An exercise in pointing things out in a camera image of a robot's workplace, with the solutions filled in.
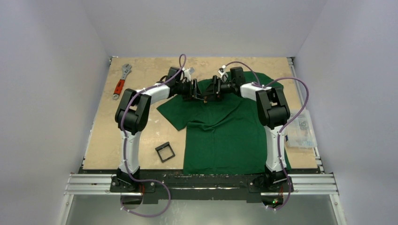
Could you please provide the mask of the green t-shirt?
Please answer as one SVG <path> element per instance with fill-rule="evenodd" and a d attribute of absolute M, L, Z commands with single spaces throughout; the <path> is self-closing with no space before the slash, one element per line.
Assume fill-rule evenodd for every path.
<path fill-rule="evenodd" d="M 221 94 L 216 101 L 173 97 L 157 108 L 186 130 L 184 174 L 255 174 L 285 169 L 282 148 L 268 144 L 255 100 Z"/>

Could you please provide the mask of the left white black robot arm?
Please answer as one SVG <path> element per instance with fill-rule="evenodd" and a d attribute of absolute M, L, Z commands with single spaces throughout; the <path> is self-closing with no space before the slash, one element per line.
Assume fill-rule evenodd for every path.
<path fill-rule="evenodd" d="M 141 90 L 126 89 L 115 113 L 121 131 L 121 162 L 112 178 L 111 187 L 138 191 L 144 179 L 139 177 L 139 141 L 147 125 L 152 104 L 181 95 L 189 100 L 201 95 L 196 79 L 191 79 L 194 68 L 171 67 L 168 74 L 153 86 Z"/>

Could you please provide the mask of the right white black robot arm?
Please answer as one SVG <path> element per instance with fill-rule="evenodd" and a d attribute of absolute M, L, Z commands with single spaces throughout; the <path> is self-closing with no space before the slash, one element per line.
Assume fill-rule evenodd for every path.
<path fill-rule="evenodd" d="M 211 84 L 204 92 L 204 101 L 220 101 L 225 94 L 233 93 L 241 98 L 254 101 L 258 119 L 264 127 L 267 139 L 267 160 L 263 184 L 270 191 L 276 190 L 283 183 L 292 187 L 291 177 L 287 173 L 284 156 L 285 127 L 291 112 L 281 86 L 273 86 L 280 79 L 266 85 L 245 80 L 242 67 L 234 67 L 226 72 L 223 65 L 219 75 L 212 78 Z"/>

